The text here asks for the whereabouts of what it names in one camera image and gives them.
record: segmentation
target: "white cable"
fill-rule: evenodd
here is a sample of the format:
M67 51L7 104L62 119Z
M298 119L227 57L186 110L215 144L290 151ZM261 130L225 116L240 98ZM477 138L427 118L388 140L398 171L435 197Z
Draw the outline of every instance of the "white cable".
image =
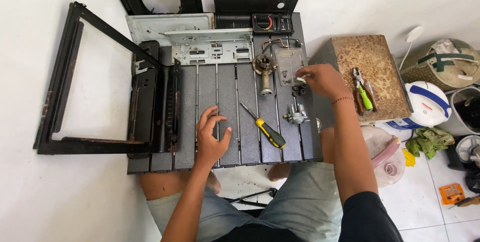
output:
M402 69L403 62L405 62L405 58L406 58L407 55L409 54L411 47L412 47L412 42L410 42L410 45L408 46L408 51L406 52L405 56L403 56L403 60L402 60L402 62L400 63L400 67L398 68L399 71L400 71L400 69Z

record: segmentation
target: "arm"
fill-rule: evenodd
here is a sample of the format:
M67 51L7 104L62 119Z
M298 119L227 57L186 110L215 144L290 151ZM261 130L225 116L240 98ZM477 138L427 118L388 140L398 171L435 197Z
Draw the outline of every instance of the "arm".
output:
M227 120L224 116L217 114L217 106L212 106L200 116L197 124L197 159L187 185L166 225L162 242L195 241L197 237L208 174L213 164L227 151L231 138L231 128L225 130L221 141L213 137L215 124Z
M332 102L343 97L352 97L342 76L331 65L306 66L297 72L317 94L329 97ZM340 201L363 191L378 194L372 162L352 99L342 99L333 104L334 126L334 171Z

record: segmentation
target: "person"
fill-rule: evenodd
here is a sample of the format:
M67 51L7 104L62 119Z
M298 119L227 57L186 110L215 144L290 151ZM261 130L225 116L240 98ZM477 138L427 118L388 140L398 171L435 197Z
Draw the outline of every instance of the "person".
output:
M161 241L402 241L378 196L352 93L340 73L315 65L297 77L332 100L335 125L320 133L324 161L274 165L268 177L287 177L284 185L257 218L241 212L212 191L219 184L210 170L227 150L231 128L215 139L215 124L227 118L209 107L197 124L192 170L140 177Z

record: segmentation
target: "blue handle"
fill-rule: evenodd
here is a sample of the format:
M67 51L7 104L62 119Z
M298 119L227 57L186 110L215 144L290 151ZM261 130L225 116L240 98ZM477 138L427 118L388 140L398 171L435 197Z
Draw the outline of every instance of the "blue handle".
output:
M445 102L443 99L441 99L439 96L437 96L436 94L428 91L425 88L422 88L422 87L416 86L416 85L412 85L412 87L410 87L410 92L414 93L414 94L424 96L424 97L427 97L427 98L433 100L436 104L438 104L443 109L443 111L445 112L445 117L448 118L447 110L450 108L450 105L448 105L448 103Z

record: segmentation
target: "denim shorts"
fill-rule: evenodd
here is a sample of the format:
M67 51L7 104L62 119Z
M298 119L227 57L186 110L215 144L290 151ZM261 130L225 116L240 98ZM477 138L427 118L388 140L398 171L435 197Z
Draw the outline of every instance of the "denim shorts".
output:
M181 192L147 201L161 233L170 219ZM305 241L337 241L342 206L333 165L321 162L291 164L291 170L276 196L258 218L239 211L205 188L197 241L210 242L233 228L248 223L287 228Z

